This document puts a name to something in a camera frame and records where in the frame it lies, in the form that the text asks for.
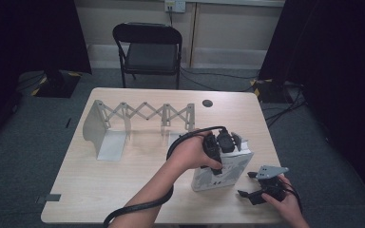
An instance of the person's hand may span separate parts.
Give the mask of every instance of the person's hand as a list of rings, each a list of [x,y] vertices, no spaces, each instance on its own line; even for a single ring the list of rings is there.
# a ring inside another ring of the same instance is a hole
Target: person's hand
[[[285,178],[283,175],[279,175],[279,178],[281,181],[291,185],[289,180]],[[289,185],[285,184],[285,186],[287,189],[293,191],[293,189]],[[298,200],[292,193],[286,192],[286,197],[283,201],[278,201],[266,193],[262,193],[261,196],[265,201],[271,203],[280,212],[280,215],[292,227],[296,228],[309,227],[303,215],[301,214],[300,208],[298,207]]]
[[[211,131],[198,133],[198,136],[181,142],[173,151],[168,162],[173,162],[175,167],[181,168],[182,172],[187,169],[198,168],[203,165],[214,169],[221,169],[221,163],[209,158],[203,152],[203,138],[211,134]]]

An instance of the chair seat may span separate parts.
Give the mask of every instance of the chair seat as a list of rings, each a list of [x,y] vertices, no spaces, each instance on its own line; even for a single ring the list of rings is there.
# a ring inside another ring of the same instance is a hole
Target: chair seat
[[[125,70],[174,72],[177,64],[177,46],[130,44],[125,59]]]

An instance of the gray carpet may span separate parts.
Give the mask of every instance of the gray carpet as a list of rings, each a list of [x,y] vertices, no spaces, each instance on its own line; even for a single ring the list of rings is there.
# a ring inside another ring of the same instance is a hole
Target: gray carpet
[[[255,70],[195,71],[247,79],[192,75],[183,71],[181,89],[251,92],[249,79],[257,76]],[[39,79],[32,78],[34,75],[38,72],[23,75],[23,79],[30,78],[19,85],[24,97],[17,112],[0,130],[0,227],[101,227],[99,224],[47,225],[40,220],[44,204],[35,201],[49,193],[90,91],[94,87],[120,87],[119,70],[93,69],[93,75],[84,74],[70,99],[30,96],[34,85],[29,85]],[[127,86],[175,87],[173,77],[138,75],[137,78],[133,81],[127,77]],[[291,89],[291,93],[296,95],[297,89]],[[261,104],[265,118],[287,106]],[[321,129],[321,123],[306,105],[278,119],[270,132],[281,165],[290,168],[287,177],[300,192],[304,216],[312,227],[365,227],[365,186],[353,167],[326,142]]]

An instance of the round black object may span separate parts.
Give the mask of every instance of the round black object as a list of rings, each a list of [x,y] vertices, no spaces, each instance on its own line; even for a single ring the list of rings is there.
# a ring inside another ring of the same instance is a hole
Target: round black object
[[[210,100],[203,100],[202,104],[205,107],[211,107],[213,105],[213,102]]]

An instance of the chair backrest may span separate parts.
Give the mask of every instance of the chair backrest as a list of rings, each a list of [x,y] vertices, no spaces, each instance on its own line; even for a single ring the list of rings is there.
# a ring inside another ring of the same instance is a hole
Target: chair backrest
[[[150,23],[122,23],[112,30],[117,45],[119,42],[141,44],[176,44],[181,45],[181,34],[168,25]]]

